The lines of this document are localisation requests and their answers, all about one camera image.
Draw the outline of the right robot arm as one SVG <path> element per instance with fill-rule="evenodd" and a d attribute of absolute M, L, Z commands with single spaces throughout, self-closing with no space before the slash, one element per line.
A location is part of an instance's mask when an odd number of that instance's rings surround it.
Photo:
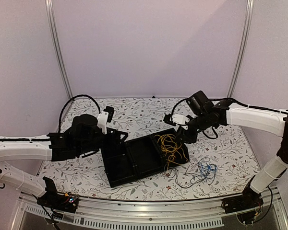
<path fill-rule="evenodd" d="M 259 194 L 288 169 L 288 109 L 276 110 L 247 105 L 233 98 L 209 99 L 203 91 L 183 99 L 194 117 L 171 111 L 164 120 L 178 126 L 177 138 L 184 143 L 195 143 L 197 135 L 208 128 L 242 126 L 258 129 L 282 138 L 276 156 L 272 158 L 246 185 L 239 197 L 239 205 L 249 209 Z"/>

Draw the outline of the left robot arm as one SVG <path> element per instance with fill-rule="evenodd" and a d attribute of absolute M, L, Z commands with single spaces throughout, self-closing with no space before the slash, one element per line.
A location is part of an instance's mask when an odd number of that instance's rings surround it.
<path fill-rule="evenodd" d="M 128 133 L 108 127 L 111 120 L 107 112 L 100 113 L 98 117 L 84 114 L 74 117 L 72 125 L 64 132 L 57 131 L 35 138 L 0 136 L 0 183 L 43 198 L 51 208 L 59 207 L 62 195 L 58 194 L 52 179 L 33 176 L 7 162 L 65 161 L 93 155 L 107 142 L 115 147 L 128 137 Z"/>

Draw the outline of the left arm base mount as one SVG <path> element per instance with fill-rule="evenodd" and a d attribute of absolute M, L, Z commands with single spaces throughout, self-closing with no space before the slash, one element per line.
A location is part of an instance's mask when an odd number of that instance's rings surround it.
<path fill-rule="evenodd" d="M 62 195 L 53 192 L 46 192 L 41 197 L 37 198 L 37 203 L 53 210 L 75 213 L 78 208 L 79 196 L 71 193 Z"/>

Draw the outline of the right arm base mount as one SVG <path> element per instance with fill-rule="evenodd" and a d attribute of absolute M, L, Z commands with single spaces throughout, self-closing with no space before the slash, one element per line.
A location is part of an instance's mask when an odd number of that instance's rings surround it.
<path fill-rule="evenodd" d="M 238 195 L 222 200 L 221 207 L 225 213 L 235 213 L 238 221 L 243 225 L 253 224 L 263 209 L 261 195 Z"/>

